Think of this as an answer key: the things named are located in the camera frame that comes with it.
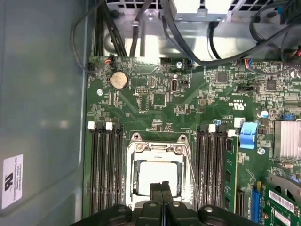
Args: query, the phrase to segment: heatsink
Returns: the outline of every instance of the heatsink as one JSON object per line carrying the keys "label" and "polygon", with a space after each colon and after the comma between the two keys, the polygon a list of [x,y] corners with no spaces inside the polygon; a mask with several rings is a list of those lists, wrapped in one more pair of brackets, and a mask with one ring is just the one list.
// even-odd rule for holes
{"label": "heatsink", "polygon": [[274,157],[301,158],[301,121],[276,121]]}

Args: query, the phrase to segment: black ram slot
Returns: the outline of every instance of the black ram slot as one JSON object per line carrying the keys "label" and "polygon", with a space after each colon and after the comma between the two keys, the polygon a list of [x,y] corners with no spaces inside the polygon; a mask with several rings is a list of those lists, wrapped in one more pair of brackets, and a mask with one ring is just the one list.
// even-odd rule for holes
{"label": "black ram slot", "polygon": [[115,132],[107,131],[107,189],[106,189],[106,198],[107,198],[107,208],[111,207],[113,203],[114,196],[114,152],[115,152]]}
{"label": "black ram slot", "polygon": [[98,130],[95,129],[91,132],[92,135],[92,148],[91,148],[91,195],[90,195],[90,213],[97,212],[97,149],[98,149]]}
{"label": "black ram slot", "polygon": [[122,196],[122,143],[123,143],[123,133],[122,128],[118,128],[116,126],[116,134],[117,134],[117,158],[116,158],[116,193],[115,193],[115,203],[121,204],[121,196]]}
{"label": "black ram slot", "polygon": [[106,209],[105,200],[105,189],[106,189],[106,146],[107,146],[107,134],[104,128],[100,131],[101,142],[99,145],[99,173],[98,173],[98,183],[99,183],[99,210]]}
{"label": "black ram slot", "polygon": [[217,164],[217,156],[216,156],[216,148],[217,148],[217,135],[216,133],[209,134],[209,156],[208,156],[208,177],[207,177],[207,203],[209,205],[215,205],[215,196],[216,196],[216,164]]}
{"label": "black ram slot", "polygon": [[239,188],[236,191],[236,210],[235,213],[244,216],[245,193]]}
{"label": "black ram slot", "polygon": [[[195,178],[198,187],[198,194],[201,200],[201,206],[204,205],[204,192],[205,192],[205,178],[207,175],[207,161],[205,161],[205,155],[208,153],[208,131],[206,129],[200,130],[197,133],[197,145],[196,145],[196,170]],[[195,198],[195,209],[199,209],[197,205],[197,198]]]}
{"label": "black ram slot", "polygon": [[227,146],[227,133],[226,132],[218,132],[217,133],[217,153],[216,153],[216,169],[215,169],[215,177],[216,180],[216,202],[215,206],[222,206],[222,193],[224,187],[224,167],[225,167],[225,156],[226,156],[226,146]]}

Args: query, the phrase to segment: label sticker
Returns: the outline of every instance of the label sticker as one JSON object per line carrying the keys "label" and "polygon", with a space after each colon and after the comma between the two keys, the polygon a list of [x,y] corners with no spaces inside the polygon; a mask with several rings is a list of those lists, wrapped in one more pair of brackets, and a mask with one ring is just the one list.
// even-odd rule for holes
{"label": "label sticker", "polygon": [[272,191],[269,191],[269,197],[276,201],[277,203],[279,203],[280,205],[282,205],[284,208],[286,208],[287,210],[291,211],[292,213],[294,213],[294,210],[295,210],[295,206],[285,200],[284,198],[282,198],[280,195],[277,195],[275,192],[272,192]]}
{"label": "label sticker", "polygon": [[285,216],[283,216],[281,213],[277,212],[276,210],[275,210],[275,217],[281,220],[286,226],[291,226],[290,220],[287,219]]}
{"label": "label sticker", "polygon": [[23,154],[3,161],[2,209],[22,197]]}

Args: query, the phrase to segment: internal usb port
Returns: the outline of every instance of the internal usb port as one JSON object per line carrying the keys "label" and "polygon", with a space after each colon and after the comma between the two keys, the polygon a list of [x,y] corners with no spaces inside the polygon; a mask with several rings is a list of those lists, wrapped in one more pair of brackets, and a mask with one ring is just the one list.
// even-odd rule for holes
{"label": "internal usb port", "polygon": [[176,92],[178,88],[178,80],[172,79],[171,80],[171,92]]}

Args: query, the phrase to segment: pcie slot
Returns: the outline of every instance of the pcie slot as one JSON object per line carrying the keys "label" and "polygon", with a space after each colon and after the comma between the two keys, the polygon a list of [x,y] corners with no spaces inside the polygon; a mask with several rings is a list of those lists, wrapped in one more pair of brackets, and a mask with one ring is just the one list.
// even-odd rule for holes
{"label": "pcie slot", "polygon": [[235,213],[242,217],[244,216],[244,205],[245,205],[245,193],[242,190],[237,189]]}
{"label": "pcie slot", "polygon": [[94,214],[97,212],[97,161],[98,154],[97,149],[99,145],[98,130],[94,130],[92,133],[92,150],[91,150],[91,195],[90,195],[90,213]]}
{"label": "pcie slot", "polygon": [[117,158],[116,158],[116,195],[115,195],[115,202],[121,203],[121,196],[122,196],[122,140],[123,134],[122,129],[116,128],[116,136],[117,136]]}
{"label": "pcie slot", "polygon": [[208,150],[209,156],[207,158],[207,180],[206,184],[208,187],[207,192],[207,203],[209,205],[215,205],[216,199],[216,164],[217,164],[217,134],[210,133],[208,139]]}
{"label": "pcie slot", "polygon": [[222,193],[224,188],[224,167],[225,167],[225,156],[226,156],[226,144],[227,144],[227,133],[217,133],[217,147],[216,147],[216,168],[215,168],[215,186],[216,186],[216,199],[215,206],[222,206]]}
{"label": "pcie slot", "polygon": [[260,193],[253,189],[251,193],[251,221],[259,223]]}
{"label": "pcie slot", "polygon": [[115,153],[115,133],[114,131],[107,132],[107,189],[106,189],[106,198],[107,198],[107,208],[109,208],[113,204],[114,197],[114,153]]}
{"label": "pcie slot", "polygon": [[206,202],[207,186],[205,180],[207,177],[207,158],[208,155],[208,131],[206,129],[198,131],[196,145],[196,183],[198,186],[198,194],[201,200],[201,206]]}
{"label": "pcie slot", "polygon": [[102,127],[100,130],[100,145],[99,145],[99,172],[98,172],[98,183],[99,183],[99,210],[106,208],[105,200],[105,188],[106,188],[106,142],[107,134],[105,129]]}

